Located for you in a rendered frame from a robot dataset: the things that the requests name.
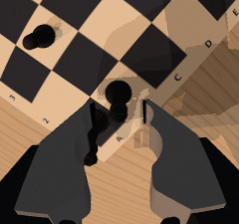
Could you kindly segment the black and tan chessboard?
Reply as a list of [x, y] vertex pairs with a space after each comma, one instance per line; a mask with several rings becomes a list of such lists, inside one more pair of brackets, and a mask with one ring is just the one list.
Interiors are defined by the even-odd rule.
[[[239, 21], [239, 0], [0, 0], [0, 97], [53, 131], [87, 102], [108, 118], [105, 162], [142, 125], [142, 100], [161, 107]], [[55, 31], [45, 49], [23, 38]], [[127, 119], [110, 117], [113, 81], [131, 88]]]

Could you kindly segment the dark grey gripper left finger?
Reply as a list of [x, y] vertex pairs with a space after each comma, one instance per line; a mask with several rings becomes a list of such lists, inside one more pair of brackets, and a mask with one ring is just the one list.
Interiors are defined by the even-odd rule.
[[31, 145], [2, 178], [0, 224], [59, 224], [64, 219], [82, 224], [91, 212], [84, 158], [95, 113], [95, 103], [84, 104]]

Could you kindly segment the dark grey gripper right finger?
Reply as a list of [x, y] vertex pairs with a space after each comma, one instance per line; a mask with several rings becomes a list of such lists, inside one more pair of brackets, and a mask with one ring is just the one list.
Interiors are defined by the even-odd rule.
[[150, 210], [180, 224], [239, 224], [239, 169], [207, 138], [200, 137], [150, 99], [142, 100], [151, 168]]

